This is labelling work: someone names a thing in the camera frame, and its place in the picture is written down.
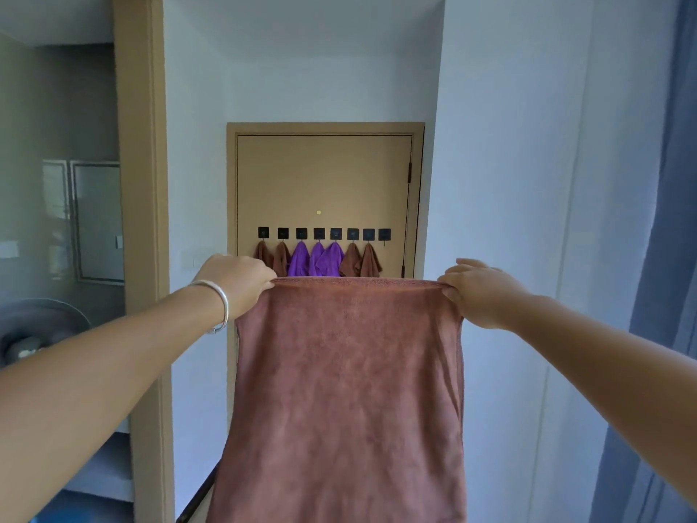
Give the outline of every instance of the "bracelet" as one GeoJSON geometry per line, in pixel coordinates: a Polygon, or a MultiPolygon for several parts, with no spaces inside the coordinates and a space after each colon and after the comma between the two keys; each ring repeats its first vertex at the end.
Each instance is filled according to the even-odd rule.
{"type": "Polygon", "coordinates": [[[212,288],[217,292],[217,294],[220,296],[222,299],[222,304],[225,307],[225,319],[222,320],[222,323],[219,325],[214,326],[212,329],[210,329],[206,334],[217,334],[219,333],[223,328],[227,326],[227,320],[230,317],[230,307],[228,306],[227,302],[227,296],[225,295],[225,292],[222,291],[222,288],[219,287],[216,283],[213,281],[205,281],[205,280],[198,280],[198,281],[193,281],[189,286],[207,286],[208,288],[212,288]]]}

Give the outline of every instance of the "door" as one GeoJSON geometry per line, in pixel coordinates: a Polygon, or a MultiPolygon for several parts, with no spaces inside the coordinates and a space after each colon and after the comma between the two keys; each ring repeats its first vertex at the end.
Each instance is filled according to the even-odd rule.
{"type": "Polygon", "coordinates": [[[402,277],[405,255],[414,254],[405,247],[411,144],[411,135],[239,135],[237,253],[254,252],[259,227],[269,228],[272,251],[278,228],[288,228],[291,253],[297,228],[307,228],[310,250],[314,228],[325,228],[325,247],[330,229],[341,228],[344,251],[348,229],[358,228],[361,252],[363,230],[373,229],[381,277],[402,277]],[[378,240],[380,229],[390,240],[378,240]]]}

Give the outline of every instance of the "door frame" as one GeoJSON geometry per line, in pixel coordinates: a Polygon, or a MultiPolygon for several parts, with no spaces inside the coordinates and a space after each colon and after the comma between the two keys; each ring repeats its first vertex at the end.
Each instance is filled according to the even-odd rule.
{"type": "MultiPolygon", "coordinates": [[[[111,0],[126,313],[170,292],[162,0],[111,0]]],[[[174,522],[171,370],[130,414],[135,523],[174,522]]]]}
{"type": "MultiPolygon", "coordinates": [[[[411,182],[406,212],[404,276],[414,277],[424,149],[423,122],[229,122],[227,123],[227,252],[237,254],[237,139],[239,136],[411,136],[411,182]]],[[[228,426],[237,373],[237,334],[227,335],[228,426]]]]}

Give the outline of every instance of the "towel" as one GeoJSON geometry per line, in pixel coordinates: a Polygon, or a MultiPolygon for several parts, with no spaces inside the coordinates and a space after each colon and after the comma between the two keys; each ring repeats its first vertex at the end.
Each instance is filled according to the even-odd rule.
{"type": "Polygon", "coordinates": [[[291,253],[288,251],[288,246],[286,246],[285,242],[279,243],[273,254],[273,270],[278,277],[288,276],[288,264],[290,261],[291,253]]]}
{"type": "Polygon", "coordinates": [[[346,249],[344,260],[339,265],[339,273],[342,277],[360,276],[360,252],[353,242],[346,249]]]}
{"type": "Polygon", "coordinates": [[[317,260],[317,270],[322,277],[339,277],[339,266],[344,260],[344,250],[332,242],[317,260]]]}
{"type": "Polygon", "coordinates": [[[257,249],[254,250],[254,258],[262,261],[269,268],[273,268],[273,255],[266,247],[266,242],[263,240],[257,244],[257,249]]]}
{"type": "Polygon", "coordinates": [[[363,261],[360,264],[360,276],[361,277],[380,277],[380,272],[383,267],[378,262],[378,256],[375,254],[375,250],[370,245],[370,242],[365,245],[363,250],[363,261]]]}
{"type": "Polygon", "coordinates": [[[298,242],[295,246],[295,251],[293,252],[293,257],[291,258],[291,265],[288,267],[289,277],[307,277],[307,271],[309,268],[309,253],[307,252],[307,246],[302,240],[298,242]]]}
{"type": "Polygon", "coordinates": [[[207,522],[465,522],[462,319],[443,286],[274,283],[236,322],[207,522]]]}
{"type": "Polygon", "coordinates": [[[322,246],[321,242],[318,242],[312,248],[312,253],[309,254],[309,271],[307,274],[310,277],[321,277],[322,276],[322,272],[320,272],[317,269],[317,261],[319,260],[319,257],[321,257],[323,253],[324,253],[324,246],[322,246]]]}

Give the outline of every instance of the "small brown towel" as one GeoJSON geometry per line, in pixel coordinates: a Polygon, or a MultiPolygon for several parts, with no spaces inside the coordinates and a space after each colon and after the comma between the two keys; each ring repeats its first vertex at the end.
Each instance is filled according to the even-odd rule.
{"type": "Polygon", "coordinates": [[[360,251],[353,242],[348,245],[344,260],[339,264],[339,274],[342,277],[360,277],[360,251]]]}
{"type": "Polygon", "coordinates": [[[206,521],[464,523],[462,318],[442,285],[274,283],[236,322],[206,521]]]}
{"type": "Polygon", "coordinates": [[[288,251],[288,246],[285,242],[281,242],[276,246],[276,251],[273,254],[273,270],[278,277],[288,277],[288,264],[291,263],[291,253],[288,251]]]}
{"type": "Polygon", "coordinates": [[[273,268],[273,255],[266,247],[266,242],[263,240],[257,244],[257,249],[254,250],[253,257],[259,259],[269,268],[273,268]]]}
{"type": "Polygon", "coordinates": [[[365,245],[363,250],[363,262],[360,265],[360,276],[361,277],[380,277],[380,272],[383,267],[378,262],[378,256],[375,254],[375,250],[370,245],[370,242],[365,245]]]}

